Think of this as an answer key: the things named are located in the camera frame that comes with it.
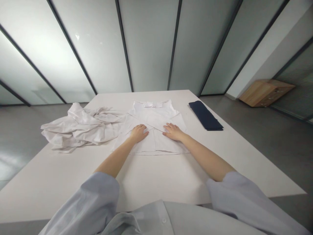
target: wooden cabinet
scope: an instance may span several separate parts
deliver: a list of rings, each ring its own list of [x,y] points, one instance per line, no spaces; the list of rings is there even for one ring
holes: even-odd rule
[[[267,107],[294,87],[278,80],[256,80],[239,99],[251,107]]]

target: shirt sleeve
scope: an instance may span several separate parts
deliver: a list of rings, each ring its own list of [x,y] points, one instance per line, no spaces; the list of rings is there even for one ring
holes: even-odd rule
[[[311,234],[238,172],[229,172],[222,182],[209,179],[206,184],[216,211],[268,234]]]
[[[57,211],[39,235],[97,234],[115,216],[118,196],[116,179],[96,172]]]

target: gray floor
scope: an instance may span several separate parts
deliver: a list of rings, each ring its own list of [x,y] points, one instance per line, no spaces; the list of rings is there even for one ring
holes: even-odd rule
[[[201,99],[308,193],[271,200],[313,231],[313,125],[225,96]],[[0,190],[47,144],[40,126],[65,116],[69,107],[0,108]],[[0,233],[38,234],[47,221],[0,224]]]

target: navy fabric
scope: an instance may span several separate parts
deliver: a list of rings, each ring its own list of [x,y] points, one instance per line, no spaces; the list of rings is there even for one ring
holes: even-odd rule
[[[201,101],[189,103],[190,108],[196,114],[203,127],[208,131],[222,131],[223,126],[211,114]]]

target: folded white shirt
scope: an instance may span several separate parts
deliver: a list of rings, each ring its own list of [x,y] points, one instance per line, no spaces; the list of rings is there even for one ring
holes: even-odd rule
[[[129,136],[131,130],[144,124],[149,134],[137,143],[130,154],[136,155],[172,155],[189,153],[186,147],[177,141],[164,136],[163,127],[166,123],[177,125],[183,132],[187,132],[182,115],[173,108],[171,100],[165,102],[139,102],[135,101],[133,108],[126,114],[126,119],[119,131],[112,151],[117,149]]]

